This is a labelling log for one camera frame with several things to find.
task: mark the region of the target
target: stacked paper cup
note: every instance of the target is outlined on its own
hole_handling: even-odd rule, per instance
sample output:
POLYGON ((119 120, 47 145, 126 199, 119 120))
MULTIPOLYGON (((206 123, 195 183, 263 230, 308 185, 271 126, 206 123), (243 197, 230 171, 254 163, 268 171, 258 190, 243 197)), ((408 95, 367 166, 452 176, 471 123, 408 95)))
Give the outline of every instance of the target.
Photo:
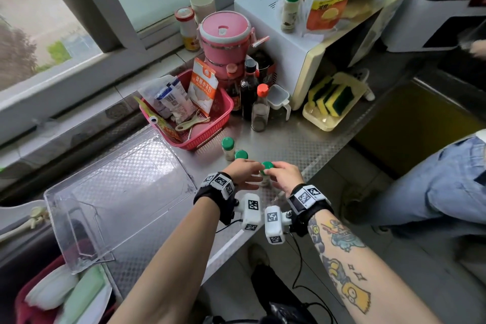
POLYGON ((209 14, 215 13, 216 4, 214 0, 191 0, 191 8, 196 14, 196 23, 199 24, 209 14))

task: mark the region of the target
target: stainless steel countertop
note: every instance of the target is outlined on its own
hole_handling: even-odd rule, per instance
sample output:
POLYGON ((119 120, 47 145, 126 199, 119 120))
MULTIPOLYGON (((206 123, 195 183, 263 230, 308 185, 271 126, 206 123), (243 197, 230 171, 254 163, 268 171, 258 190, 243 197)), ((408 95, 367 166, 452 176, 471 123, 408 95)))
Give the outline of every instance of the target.
MULTIPOLYGON (((304 179, 310 180, 356 133, 373 117, 384 102, 387 94, 402 81, 408 81, 416 72, 416 54, 392 54, 372 52, 358 67, 370 69, 368 83, 376 100, 360 100, 343 121, 331 132, 321 131, 307 121, 301 112, 292 113, 285 122, 281 113, 269 120, 266 131, 251 130, 248 122, 231 117, 226 127, 214 139, 196 152, 173 149, 183 167, 193 177, 196 185, 211 172, 222 170, 228 165, 224 159, 221 140, 231 136, 236 148, 244 149, 251 159, 258 161, 287 161, 299 166, 304 179)), ((156 132, 151 127, 142 131, 156 132)), ((257 193, 266 207, 284 202, 277 192, 261 188, 257 193)), ((156 220, 121 246, 113 250, 114 261, 105 264, 106 272, 119 299, 127 296, 149 261, 161 247, 180 220, 192 207, 192 200, 186 199, 170 209, 170 218, 156 220)), ((242 231, 239 223, 216 235, 204 281, 222 266, 254 232, 242 231)))
POLYGON ((486 122, 486 92, 435 67, 420 70, 413 82, 486 122))

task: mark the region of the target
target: dark glass bottle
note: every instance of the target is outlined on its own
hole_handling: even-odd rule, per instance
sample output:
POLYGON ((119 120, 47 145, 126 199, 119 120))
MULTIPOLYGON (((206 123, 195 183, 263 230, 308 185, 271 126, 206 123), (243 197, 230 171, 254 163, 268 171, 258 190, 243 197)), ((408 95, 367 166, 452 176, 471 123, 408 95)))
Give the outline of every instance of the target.
POLYGON ((245 62, 245 77, 240 82, 240 102, 243 111, 243 118, 251 121, 253 103, 257 101, 258 79, 255 76, 257 63, 253 59, 245 62))
POLYGON ((228 86, 226 92, 233 100, 233 110, 231 114, 241 115, 241 103, 240 103, 240 85, 239 76, 237 74, 238 66, 230 63, 226 66, 226 72, 228 74, 228 86))

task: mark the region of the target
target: tree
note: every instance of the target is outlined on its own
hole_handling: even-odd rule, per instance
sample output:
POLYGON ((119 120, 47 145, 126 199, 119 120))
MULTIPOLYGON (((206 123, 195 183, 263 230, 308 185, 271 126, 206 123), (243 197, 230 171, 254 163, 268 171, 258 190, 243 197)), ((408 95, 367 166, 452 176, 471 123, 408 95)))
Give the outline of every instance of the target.
POLYGON ((0 21, 0 91, 36 74, 35 48, 25 32, 0 21))

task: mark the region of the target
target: window frame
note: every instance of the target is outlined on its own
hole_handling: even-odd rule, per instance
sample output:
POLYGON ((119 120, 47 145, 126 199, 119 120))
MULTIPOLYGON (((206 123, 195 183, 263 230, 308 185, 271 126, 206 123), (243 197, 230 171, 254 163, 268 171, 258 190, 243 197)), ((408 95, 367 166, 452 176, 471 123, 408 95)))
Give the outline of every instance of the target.
MULTIPOLYGON (((94 57, 72 58, 1 91, 0 145, 32 130, 34 119, 56 118, 59 113, 183 46, 174 16, 136 32, 118 0, 92 1, 111 30, 103 27, 93 33, 93 29, 87 28, 88 32, 96 42, 104 34, 114 34, 120 46, 94 57)), ((221 10, 234 0, 215 2, 216 9, 221 10)))

